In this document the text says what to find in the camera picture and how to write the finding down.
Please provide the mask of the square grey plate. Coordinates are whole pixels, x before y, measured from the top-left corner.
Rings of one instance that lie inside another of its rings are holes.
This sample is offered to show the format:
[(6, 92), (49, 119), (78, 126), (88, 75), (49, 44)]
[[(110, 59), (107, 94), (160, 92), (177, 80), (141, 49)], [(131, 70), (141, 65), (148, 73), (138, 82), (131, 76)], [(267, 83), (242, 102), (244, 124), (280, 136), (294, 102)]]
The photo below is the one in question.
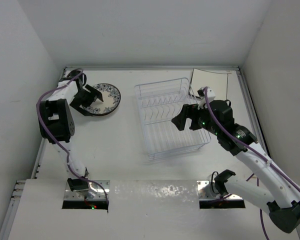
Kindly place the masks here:
[(202, 87), (210, 87), (215, 93), (216, 100), (227, 99), (228, 74), (215, 73), (211, 71), (194, 69), (191, 77), (190, 94), (197, 99), (200, 99), (198, 90)]

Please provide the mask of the black white speckled plate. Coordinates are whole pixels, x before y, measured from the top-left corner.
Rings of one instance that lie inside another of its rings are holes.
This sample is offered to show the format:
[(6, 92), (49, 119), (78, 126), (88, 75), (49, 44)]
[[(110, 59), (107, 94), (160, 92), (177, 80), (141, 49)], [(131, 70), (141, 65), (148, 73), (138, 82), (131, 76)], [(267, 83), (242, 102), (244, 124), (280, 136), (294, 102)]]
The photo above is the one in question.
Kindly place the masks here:
[(95, 114), (96, 117), (103, 117), (111, 114), (118, 108), (121, 102), (121, 93), (116, 86), (110, 83), (98, 83), (92, 85), (92, 87), (102, 93), (103, 102), (97, 99), (89, 107), (84, 107), (84, 110)]

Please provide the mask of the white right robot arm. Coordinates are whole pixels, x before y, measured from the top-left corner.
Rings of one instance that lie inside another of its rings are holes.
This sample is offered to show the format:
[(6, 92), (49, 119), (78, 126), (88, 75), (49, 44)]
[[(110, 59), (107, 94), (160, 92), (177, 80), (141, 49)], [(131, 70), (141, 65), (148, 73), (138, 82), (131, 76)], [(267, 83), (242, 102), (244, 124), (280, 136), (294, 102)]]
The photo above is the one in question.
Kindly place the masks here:
[(238, 195), (265, 212), (281, 231), (291, 233), (300, 224), (300, 187), (265, 153), (257, 138), (235, 122), (229, 100), (213, 100), (199, 107), (184, 104), (172, 123), (179, 131), (191, 119), (190, 130), (204, 129), (217, 137), (220, 146), (244, 163), (263, 183), (265, 189), (240, 180), (224, 170), (210, 187), (214, 197)]

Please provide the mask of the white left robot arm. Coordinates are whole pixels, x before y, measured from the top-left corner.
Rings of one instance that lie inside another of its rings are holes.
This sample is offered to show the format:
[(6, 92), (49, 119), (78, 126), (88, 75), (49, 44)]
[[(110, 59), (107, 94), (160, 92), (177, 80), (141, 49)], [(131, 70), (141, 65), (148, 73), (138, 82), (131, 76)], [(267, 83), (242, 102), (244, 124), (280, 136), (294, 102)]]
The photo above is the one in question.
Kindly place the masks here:
[(57, 88), (43, 93), (36, 103), (41, 136), (54, 145), (61, 155), (68, 173), (67, 183), (72, 192), (87, 195), (91, 189), (88, 170), (74, 157), (72, 136), (75, 123), (70, 106), (84, 116), (91, 116), (81, 107), (89, 107), (96, 100), (104, 101), (103, 94), (87, 85), (87, 76), (81, 68), (72, 70), (59, 80)]

